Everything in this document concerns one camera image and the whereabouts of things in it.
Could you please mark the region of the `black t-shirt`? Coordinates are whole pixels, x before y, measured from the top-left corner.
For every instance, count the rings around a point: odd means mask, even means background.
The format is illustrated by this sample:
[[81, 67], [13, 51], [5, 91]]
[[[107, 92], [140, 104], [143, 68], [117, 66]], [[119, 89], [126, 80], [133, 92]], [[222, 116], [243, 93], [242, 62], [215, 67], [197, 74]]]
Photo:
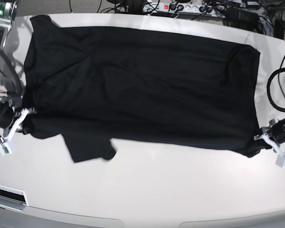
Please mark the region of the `black t-shirt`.
[[249, 45], [119, 27], [62, 28], [30, 19], [24, 134], [62, 135], [74, 162], [115, 156], [112, 138], [229, 150], [265, 146]]

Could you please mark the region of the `black power adapter box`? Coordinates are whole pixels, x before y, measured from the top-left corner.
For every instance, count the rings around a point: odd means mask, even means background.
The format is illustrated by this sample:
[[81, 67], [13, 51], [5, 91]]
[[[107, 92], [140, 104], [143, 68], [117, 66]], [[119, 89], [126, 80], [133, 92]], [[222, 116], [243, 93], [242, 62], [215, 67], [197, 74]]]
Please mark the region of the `black power adapter box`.
[[229, 7], [227, 8], [227, 20], [255, 25], [259, 22], [259, 16], [257, 13], [248, 10]]

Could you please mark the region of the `white power strip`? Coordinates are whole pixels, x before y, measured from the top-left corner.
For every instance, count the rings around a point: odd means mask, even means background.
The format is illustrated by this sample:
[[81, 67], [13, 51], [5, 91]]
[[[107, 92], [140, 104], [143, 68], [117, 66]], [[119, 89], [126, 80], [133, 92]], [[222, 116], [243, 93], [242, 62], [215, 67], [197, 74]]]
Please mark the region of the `white power strip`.
[[143, 8], [144, 13], [167, 13], [167, 14], [192, 14], [212, 17], [224, 17], [227, 7], [224, 5], [214, 6], [209, 4], [177, 3], [177, 2], [151, 2], [147, 1]]

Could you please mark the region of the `black pole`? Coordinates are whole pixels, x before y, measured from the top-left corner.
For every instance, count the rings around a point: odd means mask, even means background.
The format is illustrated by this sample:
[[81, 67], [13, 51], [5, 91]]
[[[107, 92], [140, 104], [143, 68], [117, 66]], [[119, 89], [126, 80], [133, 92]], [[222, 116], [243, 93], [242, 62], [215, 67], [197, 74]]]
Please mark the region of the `black pole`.
[[139, 14], [143, 11], [145, 0], [127, 0], [128, 13]]

